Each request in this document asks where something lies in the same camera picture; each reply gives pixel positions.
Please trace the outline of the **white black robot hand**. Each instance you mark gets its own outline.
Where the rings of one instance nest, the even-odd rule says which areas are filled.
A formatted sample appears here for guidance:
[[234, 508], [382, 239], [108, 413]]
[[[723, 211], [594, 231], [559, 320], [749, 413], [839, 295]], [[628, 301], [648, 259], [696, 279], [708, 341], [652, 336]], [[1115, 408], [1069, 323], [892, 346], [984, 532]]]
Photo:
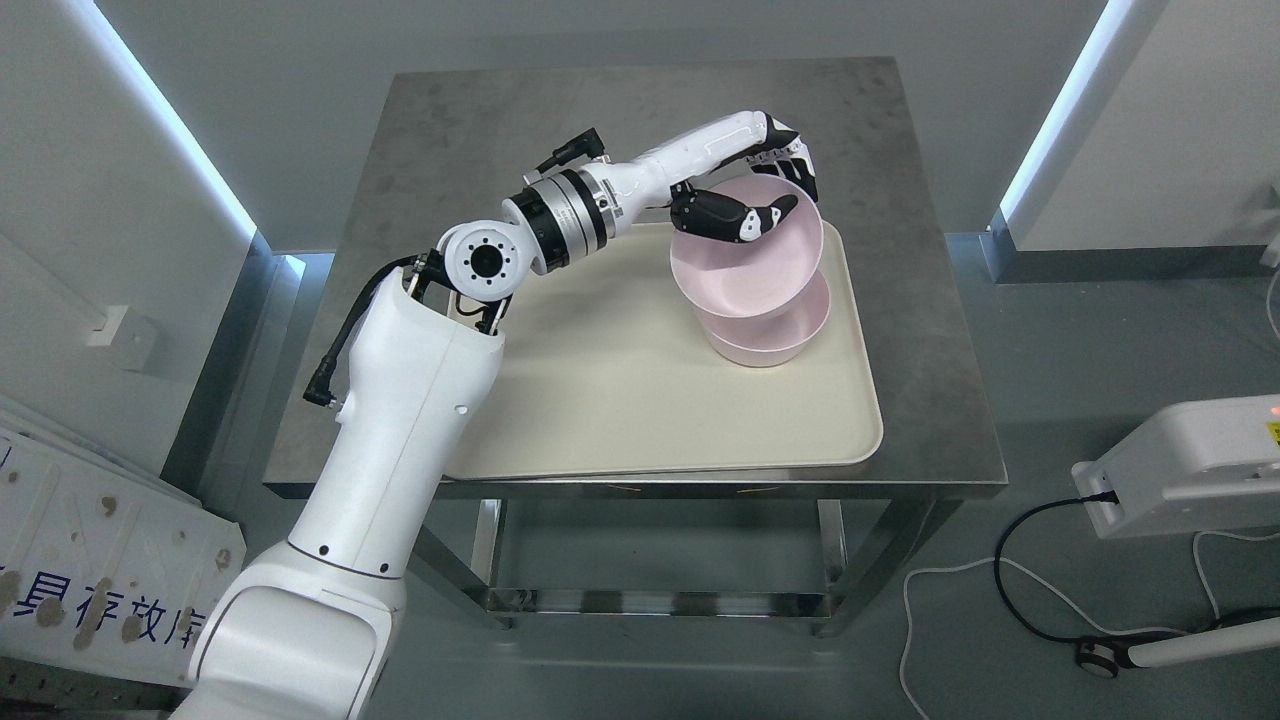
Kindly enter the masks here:
[[[781, 178], [786, 190], [763, 201], [714, 193], [717, 181], [753, 173]], [[726, 243], [751, 243], [769, 234], [806, 195], [818, 201], [817, 169], [800, 133], [759, 110], [736, 111], [641, 152], [628, 161], [595, 160], [582, 167], [605, 192], [616, 234], [643, 211], [664, 209], [673, 225]]]

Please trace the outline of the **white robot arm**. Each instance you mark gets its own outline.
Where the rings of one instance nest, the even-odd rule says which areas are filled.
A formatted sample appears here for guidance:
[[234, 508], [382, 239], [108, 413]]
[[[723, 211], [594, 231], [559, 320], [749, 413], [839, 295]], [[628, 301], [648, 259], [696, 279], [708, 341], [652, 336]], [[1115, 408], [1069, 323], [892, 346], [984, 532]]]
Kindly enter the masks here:
[[404, 570], [445, 461], [490, 391], [498, 324], [529, 273], [602, 249], [625, 211], [586, 129], [507, 199], [360, 291], [303, 397], [339, 432], [288, 537], [204, 621], [177, 719], [357, 719], [401, 630]]

